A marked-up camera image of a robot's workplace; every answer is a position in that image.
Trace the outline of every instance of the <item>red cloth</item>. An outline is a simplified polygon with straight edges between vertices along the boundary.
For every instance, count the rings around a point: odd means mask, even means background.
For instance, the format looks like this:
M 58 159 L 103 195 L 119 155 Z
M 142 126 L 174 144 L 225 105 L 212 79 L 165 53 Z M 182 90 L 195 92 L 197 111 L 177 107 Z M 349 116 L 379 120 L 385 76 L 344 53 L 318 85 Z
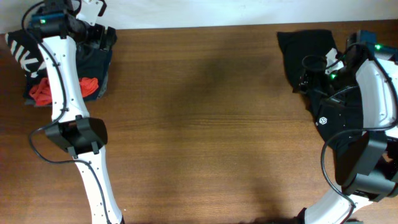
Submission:
M 83 97 L 90 96 L 98 89 L 97 78 L 80 78 L 79 79 L 81 95 Z M 34 85 L 29 95 L 36 101 L 37 106 L 44 106 L 52 102 L 50 82 L 48 78 L 42 78 L 38 85 Z

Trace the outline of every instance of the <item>wooden table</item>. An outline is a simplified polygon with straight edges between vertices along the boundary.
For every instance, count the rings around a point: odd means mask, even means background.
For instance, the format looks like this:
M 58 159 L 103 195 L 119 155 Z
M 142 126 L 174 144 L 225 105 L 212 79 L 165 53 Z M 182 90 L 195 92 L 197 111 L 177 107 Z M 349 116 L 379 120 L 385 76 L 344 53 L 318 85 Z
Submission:
M 108 91 L 87 107 L 107 125 L 109 176 L 127 223 L 293 217 L 322 197 L 323 141 L 285 79 L 275 34 L 318 28 L 332 30 L 340 49 L 358 29 L 398 47 L 397 21 L 118 31 Z M 0 42 L 0 222 L 90 223 L 77 168 L 46 164 L 28 146 L 51 111 L 24 106 L 24 72 Z M 35 143 L 69 158 L 44 136 Z M 397 223 L 397 209 L 388 198 L 354 217 Z

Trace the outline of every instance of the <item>small white logo on cloth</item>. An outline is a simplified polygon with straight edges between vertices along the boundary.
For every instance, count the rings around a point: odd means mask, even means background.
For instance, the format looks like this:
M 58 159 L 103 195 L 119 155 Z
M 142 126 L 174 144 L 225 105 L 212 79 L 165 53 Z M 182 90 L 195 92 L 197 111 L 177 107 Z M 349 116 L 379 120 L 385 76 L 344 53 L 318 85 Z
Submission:
M 326 118 L 326 117 L 322 117 L 319 119 L 320 124 L 326 124 L 327 122 L 328 122 L 328 118 Z

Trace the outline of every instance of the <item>black cloth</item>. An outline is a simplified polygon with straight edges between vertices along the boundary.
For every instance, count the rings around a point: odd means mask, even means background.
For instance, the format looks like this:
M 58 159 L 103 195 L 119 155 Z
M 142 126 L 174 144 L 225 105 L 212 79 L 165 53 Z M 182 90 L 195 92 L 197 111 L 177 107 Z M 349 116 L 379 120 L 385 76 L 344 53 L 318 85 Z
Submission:
M 302 60 L 307 55 L 325 56 L 332 48 L 337 49 L 332 33 L 329 30 L 303 30 L 299 32 L 278 32 L 279 47 L 284 56 L 285 74 L 293 88 L 297 88 L 300 77 L 305 70 Z M 316 86 L 304 96 L 309 99 L 307 108 L 324 141 L 344 129 L 362 128 L 363 111 L 361 94 L 355 89 L 341 96 L 345 106 L 331 105 L 320 93 L 321 86 Z M 357 140 L 361 133 L 349 133 L 332 141 L 331 148 L 339 153 L 345 151 L 349 144 Z
M 23 97 L 32 102 L 29 91 L 38 85 L 42 78 L 47 77 L 47 69 L 37 44 L 23 30 L 6 34 L 6 42 L 12 56 L 25 70 L 26 88 Z M 97 78 L 98 89 L 85 101 L 96 100 L 106 90 L 108 81 L 108 68 L 112 59 L 112 50 L 104 51 L 79 45 L 76 48 L 76 68 L 79 78 Z

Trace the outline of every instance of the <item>white wall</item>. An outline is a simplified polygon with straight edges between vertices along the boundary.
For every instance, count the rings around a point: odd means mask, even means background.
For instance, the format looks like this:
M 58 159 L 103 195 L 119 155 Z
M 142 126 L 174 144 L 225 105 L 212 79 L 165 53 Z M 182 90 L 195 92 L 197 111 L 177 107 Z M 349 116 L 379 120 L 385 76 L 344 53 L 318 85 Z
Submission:
M 0 0 L 0 33 L 19 28 L 38 0 Z M 398 0 L 106 0 L 117 29 L 398 19 Z

